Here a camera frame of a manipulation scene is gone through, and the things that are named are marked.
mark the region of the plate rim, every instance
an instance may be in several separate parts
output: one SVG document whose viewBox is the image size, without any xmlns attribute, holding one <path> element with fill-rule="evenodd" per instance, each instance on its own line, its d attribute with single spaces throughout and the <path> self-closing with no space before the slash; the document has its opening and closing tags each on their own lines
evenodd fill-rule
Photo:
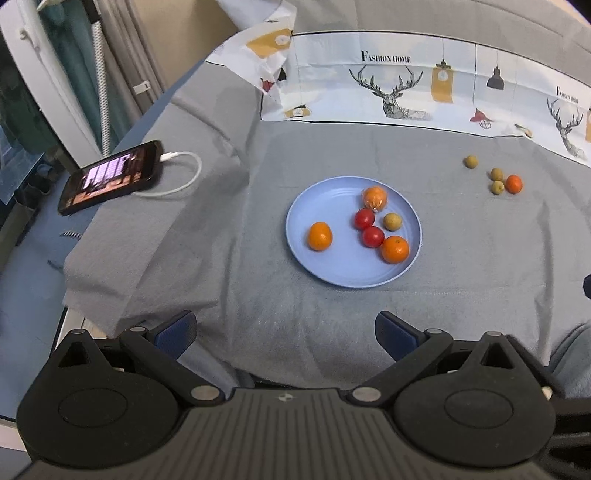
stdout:
<svg viewBox="0 0 591 480">
<path fill-rule="evenodd" d="M 375 182 L 376 184 L 383 185 L 384 187 L 387 187 L 387 188 L 389 188 L 390 190 L 392 190 L 392 191 L 396 192 L 396 194 L 400 195 L 400 198 L 402 198 L 402 200 L 404 200 L 404 201 L 405 201 L 405 202 L 408 204 L 408 206 L 410 207 L 410 209 L 413 211 L 413 213 L 414 213 L 414 216 L 415 216 L 415 218 L 417 219 L 417 222 L 418 222 L 418 234 L 419 234 L 419 240 L 418 240 L 418 249 L 417 249 L 417 253 L 415 254 L 415 256 L 414 256 L 414 258 L 412 259 L 412 261 L 411 261 L 411 262 L 410 262 L 410 263 L 407 265 L 407 267 L 406 267 L 404 270 L 402 270 L 402 271 L 401 271 L 401 272 L 400 272 L 398 275 L 396 275 L 395 277 L 392 277 L 392 278 L 390 278 L 389 280 L 381 281 L 381 282 L 374 283 L 374 284 L 371 284 L 371 285 L 365 285 L 365 286 L 362 286 L 362 287 L 359 287 L 359 286 L 353 286 L 353 285 L 344 285 L 344 284 L 342 284 L 342 283 L 335 283 L 335 282 L 333 282 L 333 281 L 330 281 L 330 280 L 328 280 L 328 279 L 326 279 L 326 278 L 324 278 L 324 277 L 322 277 L 322 276 L 320 276 L 320 275 L 318 275 L 318 274 L 316 274 L 316 273 L 314 273 L 314 272 L 310 271 L 308 268 L 306 268 L 306 267 L 304 266 L 304 264 L 301 262 L 301 259 L 299 259 L 298 255 L 296 254 L 296 252 L 295 252 L 295 250 L 294 250 L 294 247 L 293 247 L 293 245 L 291 244 L 290 237 L 289 237 L 289 235 L 288 235 L 288 233 L 287 233 L 287 226 L 289 225 L 289 220 L 290 220 L 290 216 L 291 216 L 291 211 L 292 211 L 292 209 L 293 209 L 294 205 L 295 205 L 295 204 L 297 203 L 297 201 L 300 199 L 300 197 L 301 197 L 303 194 L 305 194 L 305 193 L 306 193 L 308 190 L 310 190 L 310 189 L 312 189 L 313 187 L 316 187 L 317 185 L 319 185 L 319 184 L 321 184 L 321 183 L 324 183 L 324 182 L 326 182 L 326 181 L 331 181 L 331 180 L 336 180 L 336 179 L 361 179 L 361 180 L 369 180 L 369 181 Z M 289 210 L 287 210 L 287 216 L 285 217 L 285 229 L 284 229 L 284 230 L 285 230 L 285 239 L 286 239 L 286 241 L 287 241 L 287 245 L 290 247 L 291 254 L 292 254 L 294 257 L 295 257 L 295 259 L 296 259 L 296 260 L 299 262 L 299 264 L 300 264 L 300 265 L 301 265 L 301 266 L 302 266 L 302 267 L 303 267 L 303 268 L 304 268 L 304 269 L 305 269 L 307 272 L 309 272 L 310 274 L 314 275 L 316 278 L 319 278 L 319 279 L 321 279 L 322 281 L 324 281 L 324 282 L 326 282 L 326 283 L 329 283 L 329 284 L 331 284 L 331 285 L 335 285 L 335 286 L 337 286 L 337 287 L 344 287 L 344 288 L 356 288 L 356 289 L 358 289 L 358 290 L 363 290 L 363 289 L 365 289 L 365 288 L 374 288 L 374 287 L 379 287 L 380 285 L 385 285 L 386 283 L 390 283 L 391 281 L 394 281 L 394 280 L 396 280 L 397 278 L 399 278 L 399 277 L 402 277 L 402 275 L 404 275 L 404 274 L 405 274 L 405 273 L 406 273 L 406 272 L 407 272 L 407 271 L 410 269 L 410 267 L 412 267 L 412 266 L 413 266 L 413 264 L 415 263 L 415 261 L 416 261 L 416 260 L 417 260 L 417 258 L 418 258 L 418 255 L 419 255 L 419 253 L 421 252 L 421 248 L 422 248 L 422 246 L 423 246 L 423 226 L 422 226 L 422 224 L 421 224 L 421 219 L 418 217 L 416 210 L 414 209 L 414 207 L 412 206 L 412 204 L 411 204 L 411 203 L 410 203 L 410 202 L 407 200 L 407 198 L 406 198 L 404 195 L 402 195 L 402 194 L 401 194 L 401 193 L 400 193 L 398 190 L 396 190 L 396 189 L 392 188 L 390 185 L 388 185 L 388 184 L 384 183 L 383 181 L 378 181 L 378 180 L 370 179 L 370 178 L 368 178 L 368 177 L 359 177 L 359 176 L 357 176 L 357 175 L 339 175 L 339 176 L 337 176 L 337 177 L 331 177 L 331 178 L 329 178 L 329 179 L 324 179 L 324 180 L 317 181 L 316 183 L 313 183 L 312 185 L 310 185 L 308 188 L 306 188 L 306 189 L 302 190 L 302 192 L 300 192 L 300 194 L 299 194 L 299 195 L 298 195 L 298 196 L 297 196 L 297 197 L 294 199 L 294 201 L 293 201 L 293 202 L 291 202 L 290 208 L 289 208 Z"/>
</svg>

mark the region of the black phone case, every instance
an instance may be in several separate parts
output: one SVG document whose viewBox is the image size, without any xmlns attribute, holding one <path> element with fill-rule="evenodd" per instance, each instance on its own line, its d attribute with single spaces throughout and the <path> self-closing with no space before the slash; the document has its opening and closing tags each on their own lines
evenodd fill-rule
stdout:
<svg viewBox="0 0 591 480">
<path fill-rule="evenodd" d="M 98 203 L 103 203 L 103 202 L 106 202 L 107 200 L 112 200 L 117 197 L 129 195 L 130 193 L 137 192 L 139 190 L 149 189 L 150 187 L 152 187 L 156 183 L 156 181 L 160 178 L 160 173 L 162 172 L 162 163 L 159 161 L 159 159 L 162 156 L 162 153 L 164 151 L 163 147 L 162 147 L 162 143 L 160 143 L 157 140 L 155 140 L 153 142 L 146 142 L 145 144 L 137 145 L 133 148 L 128 148 L 127 150 L 124 150 L 123 152 L 118 152 L 118 153 L 112 155 L 111 157 L 116 157 L 118 155 L 124 155 L 127 152 L 130 152 L 132 150 L 135 150 L 139 147 L 142 147 L 144 145 L 148 145 L 151 143 L 156 145 L 156 154 L 155 154 L 155 156 L 156 156 L 155 162 L 156 163 L 154 165 L 152 175 L 149 178 L 142 179 L 140 181 L 136 181 L 133 184 L 127 185 L 127 186 L 120 188 L 118 190 L 113 190 L 112 192 L 106 192 L 102 195 L 97 195 L 96 197 L 86 200 L 83 203 L 70 205 L 69 207 L 65 207 L 65 208 L 58 207 L 57 211 L 63 216 L 71 215 L 72 213 L 79 212 L 80 210 L 84 210 L 85 208 L 92 207 Z M 111 158 L 111 157 L 107 157 L 107 158 L 104 158 L 98 162 L 95 162 L 92 165 L 89 165 L 89 167 L 103 163 L 105 160 L 107 160 L 108 158 Z M 67 188 L 68 188 L 71 178 L 72 177 L 70 177 L 68 179 L 68 181 L 66 182 L 66 185 L 64 186 L 64 190 L 61 193 L 60 201 L 58 203 L 59 206 L 62 204 L 63 196 L 66 194 L 66 191 L 67 191 Z"/>
</svg>

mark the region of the small round fruit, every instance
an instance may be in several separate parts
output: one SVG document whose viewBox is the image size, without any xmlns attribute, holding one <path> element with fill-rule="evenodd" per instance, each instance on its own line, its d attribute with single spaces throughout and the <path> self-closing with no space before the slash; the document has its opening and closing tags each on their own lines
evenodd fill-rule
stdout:
<svg viewBox="0 0 591 480">
<path fill-rule="evenodd" d="M 503 182 L 501 182 L 500 180 L 495 180 L 494 182 L 492 182 L 491 185 L 491 192 L 494 193 L 495 195 L 500 195 L 501 193 L 503 193 L 503 190 L 505 190 L 505 186 L 503 185 Z"/>
<path fill-rule="evenodd" d="M 308 245 L 312 250 L 322 252 L 330 247 L 332 243 L 332 232 L 324 222 L 316 222 L 308 232 Z"/>
<path fill-rule="evenodd" d="M 504 177 L 505 177 L 505 175 L 500 168 L 493 168 L 491 170 L 491 180 L 492 181 L 503 181 Z"/>
<path fill-rule="evenodd" d="M 381 212 L 388 203 L 388 194 L 377 185 L 363 191 L 363 204 L 374 212 Z"/>
<path fill-rule="evenodd" d="M 410 249 L 408 242 L 404 238 L 394 235 L 384 240 L 380 251 L 384 261 L 388 263 L 400 263 L 407 259 Z"/>
<path fill-rule="evenodd" d="M 400 227 L 402 227 L 402 217 L 397 213 L 388 213 L 384 217 L 384 228 L 386 230 L 390 230 L 391 232 L 395 232 Z"/>
<path fill-rule="evenodd" d="M 505 180 L 505 188 L 509 193 L 516 195 L 523 188 L 523 182 L 517 175 L 509 175 Z"/>
<path fill-rule="evenodd" d="M 468 168 L 476 168 L 478 166 L 478 159 L 474 155 L 468 155 L 464 158 L 464 165 Z"/>
<path fill-rule="evenodd" d="M 376 226 L 367 227 L 361 234 L 363 244 L 368 248 L 377 248 L 384 241 L 384 232 Z"/>
<path fill-rule="evenodd" d="M 365 230 L 367 227 L 372 226 L 374 222 L 375 215 L 368 208 L 362 208 L 355 214 L 355 218 L 353 218 L 353 224 L 357 230 Z"/>
</svg>

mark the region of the yellow-green fruit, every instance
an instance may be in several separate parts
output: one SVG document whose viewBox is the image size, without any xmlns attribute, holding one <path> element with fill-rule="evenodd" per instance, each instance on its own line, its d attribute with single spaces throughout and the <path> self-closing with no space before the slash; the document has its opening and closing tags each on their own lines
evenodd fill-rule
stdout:
<svg viewBox="0 0 591 480">
<path fill-rule="evenodd" d="M 500 195 L 501 193 L 503 193 L 503 190 L 505 190 L 505 186 L 503 185 L 503 182 L 501 182 L 500 180 L 495 180 L 494 182 L 492 182 L 491 185 L 491 192 L 494 193 L 495 195 Z"/>
<path fill-rule="evenodd" d="M 394 232 L 402 227 L 402 217 L 397 213 L 389 213 L 384 217 L 384 228 Z"/>
<path fill-rule="evenodd" d="M 503 171 L 500 168 L 493 168 L 491 170 L 492 181 L 503 181 L 503 178 L 505 178 L 505 175 L 503 174 Z"/>
<path fill-rule="evenodd" d="M 474 155 L 468 155 L 464 158 L 464 165 L 468 168 L 476 168 L 478 166 L 478 159 Z"/>
</svg>

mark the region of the small orange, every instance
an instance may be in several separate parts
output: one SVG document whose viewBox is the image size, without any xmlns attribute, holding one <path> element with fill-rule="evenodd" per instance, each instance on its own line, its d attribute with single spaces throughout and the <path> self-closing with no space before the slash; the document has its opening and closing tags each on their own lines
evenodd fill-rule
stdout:
<svg viewBox="0 0 591 480">
<path fill-rule="evenodd" d="M 308 245 L 312 250 L 322 252 L 330 247 L 332 243 L 332 232 L 324 222 L 316 222 L 308 232 Z"/>
<path fill-rule="evenodd" d="M 363 204 L 374 212 L 381 212 L 388 203 L 388 194 L 377 185 L 363 191 Z"/>
<path fill-rule="evenodd" d="M 505 180 L 505 190 L 516 195 L 523 188 L 523 182 L 517 175 L 509 175 Z"/>
<path fill-rule="evenodd" d="M 382 258 L 388 263 L 404 262 L 410 251 L 408 242 L 401 236 L 389 236 L 380 247 Z"/>
</svg>

